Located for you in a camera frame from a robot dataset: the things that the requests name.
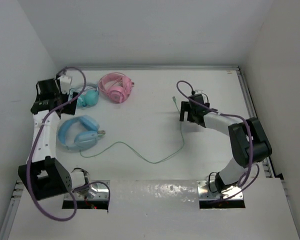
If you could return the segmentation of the light blue headphones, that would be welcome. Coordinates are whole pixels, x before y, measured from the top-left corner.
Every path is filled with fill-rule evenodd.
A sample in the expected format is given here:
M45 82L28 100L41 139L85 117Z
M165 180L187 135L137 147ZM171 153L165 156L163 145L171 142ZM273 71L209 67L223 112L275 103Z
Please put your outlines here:
M67 143L68 131L73 125L80 124L85 131L79 132L73 139L71 144ZM69 151L84 151L94 147L100 137L106 134L105 130L100 130L97 121L88 116L82 115L66 120L59 127L57 139L59 143Z

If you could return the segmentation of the pink headphones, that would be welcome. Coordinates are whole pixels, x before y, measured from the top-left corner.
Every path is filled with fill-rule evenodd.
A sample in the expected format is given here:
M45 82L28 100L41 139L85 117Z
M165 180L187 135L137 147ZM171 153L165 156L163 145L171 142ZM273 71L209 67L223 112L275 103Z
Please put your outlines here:
M108 73L98 82L99 90L117 104L128 99L134 85L135 83L128 76L120 72Z

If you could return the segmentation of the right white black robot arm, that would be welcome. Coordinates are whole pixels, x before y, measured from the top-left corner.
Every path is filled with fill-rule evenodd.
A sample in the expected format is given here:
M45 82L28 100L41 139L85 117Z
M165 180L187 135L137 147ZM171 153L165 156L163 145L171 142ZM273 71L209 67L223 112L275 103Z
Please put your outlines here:
M256 117L236 120L234 115L217 113L210 108L205 93L192 91L188 101L181 102L179 120L196 123L204 128L216 130L230 139L232 159L219 171L210 192L221 193L236 185L252 168L252 164L262 162L272 154L272 147L260 120Z

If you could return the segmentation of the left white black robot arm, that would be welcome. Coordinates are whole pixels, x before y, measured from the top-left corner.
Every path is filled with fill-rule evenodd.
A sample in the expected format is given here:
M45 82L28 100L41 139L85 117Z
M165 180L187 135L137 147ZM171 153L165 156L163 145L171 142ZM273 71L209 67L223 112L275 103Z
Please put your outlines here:
M34 120L33 141L27 163L19 166L18 176L37 200L66 194L87 183L82 170L70 173L58 161L57 130L63 113L74 115L76 102L61 109L69 99L72 78L66 75L38 81L36 98L30 109Z

